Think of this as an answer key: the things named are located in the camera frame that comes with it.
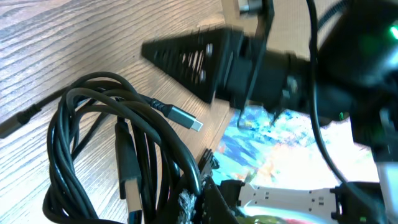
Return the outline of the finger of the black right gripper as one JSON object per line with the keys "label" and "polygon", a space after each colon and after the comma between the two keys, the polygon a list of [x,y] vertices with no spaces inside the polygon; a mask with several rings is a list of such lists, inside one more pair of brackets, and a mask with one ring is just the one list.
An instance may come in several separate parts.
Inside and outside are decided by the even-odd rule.
{"label": "finger of the black right gripper", "polygon": [[141,55],[205,103],[211,103],[244,34],[230,27],[144,42]]}

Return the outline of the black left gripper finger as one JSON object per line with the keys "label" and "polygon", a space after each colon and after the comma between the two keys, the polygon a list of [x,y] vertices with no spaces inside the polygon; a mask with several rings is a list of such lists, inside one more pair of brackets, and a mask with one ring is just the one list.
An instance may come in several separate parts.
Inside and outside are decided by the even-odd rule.
{"label": "black left gripper finger", "polygon": [[198,162],[202,177],[201,195],[196,196],[187,189],[182,189],[177,197],[176,224],[234,224],[237,219],[233,215],[220,192],[220,188],[212,179],[212,172],[220,167],[210,149],[205,149]]}

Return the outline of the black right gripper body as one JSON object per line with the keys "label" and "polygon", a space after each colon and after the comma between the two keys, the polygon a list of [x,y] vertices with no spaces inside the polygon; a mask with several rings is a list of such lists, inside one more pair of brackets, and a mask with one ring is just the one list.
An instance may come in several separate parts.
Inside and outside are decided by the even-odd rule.
{"label": "black right gripper body", "polygon": [[248,102],[262,105],[268,112],[289,109],[308,112],[307,77],[309,62],[292,53],[267,50],[267,38],[274,18],[272,1],[263,1],[254,35],[245,35],[233,60],[226,82],[217,88],[217,97],[230,107],[242,110]]}

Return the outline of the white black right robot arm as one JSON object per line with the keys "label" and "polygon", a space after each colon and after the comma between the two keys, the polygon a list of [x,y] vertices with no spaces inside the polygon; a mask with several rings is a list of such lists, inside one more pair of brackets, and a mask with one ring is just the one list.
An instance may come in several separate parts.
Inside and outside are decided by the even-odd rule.
{"label": "white black right robot arm", "polygon": [[238,180],[215,184],[213,155],[199,163],[204,191],[183,204],[184,177],[158,223],[238,223],[245,208],[319,223],[397,222],[396,1],[340,1],[310,14],[310,58],[267,49],[272,1],[241,1],[239,12],[258,17],[254,37],[222,27],[144,42],[142,56],[206,103],[214,98],[243,110],[262,105],[275,115],[310,115],[327,164],[320,126],[350,119],[354,142],[370,147],[379,182],[342,183],[332,189],[255,187]]}

